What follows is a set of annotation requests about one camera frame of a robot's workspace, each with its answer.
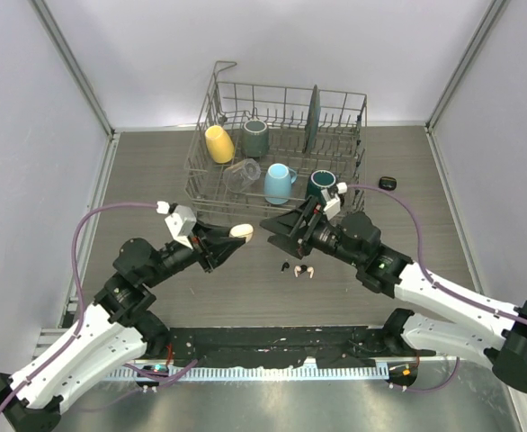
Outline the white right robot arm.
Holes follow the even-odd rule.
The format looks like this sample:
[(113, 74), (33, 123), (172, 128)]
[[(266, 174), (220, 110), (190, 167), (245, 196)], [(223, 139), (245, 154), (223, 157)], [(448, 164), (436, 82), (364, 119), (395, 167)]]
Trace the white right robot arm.
[(368, 290), (418, 305), (442, 316), (436, 321), (410, 310), (393, 313), (381, 336), (387, 352), (408, 349), (457, 356), (489, 369), (527, 393), (527, 301), (518, 306), (444, 279), (381, 240), (362, 211), (332, 223), (315, 198), (261, 221), (269, 243), (296, 258), (318, 250), (356, 270)]

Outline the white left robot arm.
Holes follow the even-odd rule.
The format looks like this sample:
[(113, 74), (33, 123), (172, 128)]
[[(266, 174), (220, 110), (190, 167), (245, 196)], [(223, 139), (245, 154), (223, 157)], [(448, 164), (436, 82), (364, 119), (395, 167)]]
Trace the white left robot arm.
[(51, 431), (75, 401), (116, 367), (160, 357), (169, 328), (150, 311), (152, 287), (199, 264), (210, 273), (249, 242), (252, 225), (225, 228), (197, 222), (189, 245), (160, 249), (147, 240), (126, 241), (115, 272), (76, 323), (20, 371), (0, 373), (0, 415), (16, 431)]

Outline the beige earbud charging case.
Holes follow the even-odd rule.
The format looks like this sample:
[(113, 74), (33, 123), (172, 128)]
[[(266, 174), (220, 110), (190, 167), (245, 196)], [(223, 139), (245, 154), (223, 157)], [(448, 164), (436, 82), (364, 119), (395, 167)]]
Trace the beige earbud charging case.
[(249, 242), (254, 234), (254, 228), (249, 223), (238, 224), (232, 227), (229, 231), (229, 236), (232, 238), (245, 239)]

